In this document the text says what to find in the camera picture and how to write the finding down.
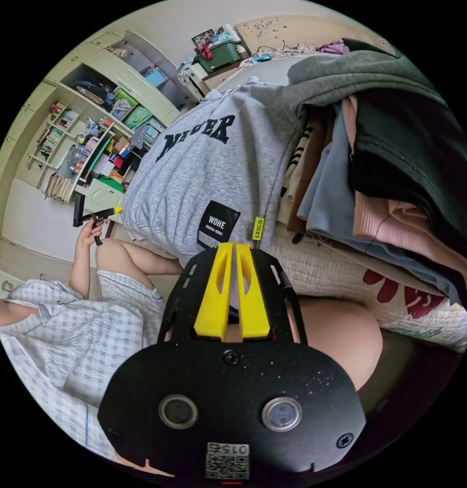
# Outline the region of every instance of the woman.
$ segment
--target woman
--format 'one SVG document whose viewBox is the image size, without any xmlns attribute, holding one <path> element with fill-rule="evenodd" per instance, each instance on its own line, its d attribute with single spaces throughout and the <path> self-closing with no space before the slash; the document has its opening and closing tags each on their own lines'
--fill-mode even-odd
<svg viewBox="0 0 467 488">
<path fill-rule="evenodd" d="M 98 407 L 117 368 L 157 341 L 165 303 L 148 276 L 183 270 L 177 260 L 105 239 L 96 247 L 102 294 L 89 300 L 90 246 L 101 233 L 102 226 L 93 229 L 92 221 L 82 228 L 68 286 L 29 280 L 0 298 L 0 339 L 23 384 L 52 420 L 82 446 L 116 461 L 98 423 Z M 339 300 L 304 300 L 301 308 L 309 345 L 335 359 L 359 389 L 382 350 L 375 318 Z M 227 341 L 239 337 L 238 327 L 229 326 Z"/>
</svg>

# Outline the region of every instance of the quilted blanket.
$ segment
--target quilted blanket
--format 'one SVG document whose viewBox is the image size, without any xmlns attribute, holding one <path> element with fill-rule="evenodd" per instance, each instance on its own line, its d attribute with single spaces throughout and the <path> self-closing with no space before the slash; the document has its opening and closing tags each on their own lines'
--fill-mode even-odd
<svg viewBox="0 0 467 488">
<path fill-rule="evenodd" d="M 294 234 L 277 224 L 270 253 L 298 294 L 358 302 L 381 328 L 439 344 L 458 353 L 467 347 L 467 312 L 406 273 L 375 258 L 341 251 L 328 243 Z"/>
</svg>

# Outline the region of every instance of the wooden board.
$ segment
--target wooden board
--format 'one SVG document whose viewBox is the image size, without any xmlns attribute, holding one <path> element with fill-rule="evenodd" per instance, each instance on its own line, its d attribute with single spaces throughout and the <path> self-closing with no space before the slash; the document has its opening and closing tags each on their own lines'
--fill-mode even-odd
<svg viewBox="0 0 467 488">
<path fill-rule="evenodd" d="M 321 47 L 341 38 L 356 39 L 394 52 L 390 44 L 364 26 L 326 17 L 279 15 L 242 22 L 235 26 L 245 45 L 254 54 L 261 47 L 283 49 L 303 43 Z"/>
</svg>

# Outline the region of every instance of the qr code sticker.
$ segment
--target qr code sticker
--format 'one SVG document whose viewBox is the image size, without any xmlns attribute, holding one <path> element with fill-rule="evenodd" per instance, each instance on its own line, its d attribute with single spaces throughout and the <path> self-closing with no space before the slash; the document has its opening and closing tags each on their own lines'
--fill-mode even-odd
<svg viewBox="0 0 467 488">
<path fill-rule="evenodd" d="M 208 443 L 206 477 L 210 479 L 249 479 L 250 450 L 246 444 Z"/>
</svg>

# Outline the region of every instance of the hand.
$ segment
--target hand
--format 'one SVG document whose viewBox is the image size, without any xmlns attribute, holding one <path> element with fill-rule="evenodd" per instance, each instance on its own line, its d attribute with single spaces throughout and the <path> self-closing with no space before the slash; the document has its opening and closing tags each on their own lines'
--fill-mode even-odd
<svg viewBox="0 0 467 488">
<path fill-rule="evenodd" d="M 77 238 L 78 244 L 82 244 L 84 246 L 91 246 L 91 244 L 95 241 L 95 237 L 100 237 L 103 232 L 103 221 L 98 221 L 98 225 L 93 229 L 92 226 L 94 221 L 92 219 L 88 220 L 84 227 L 79 232 L 79 236 Z"/>
</svg>

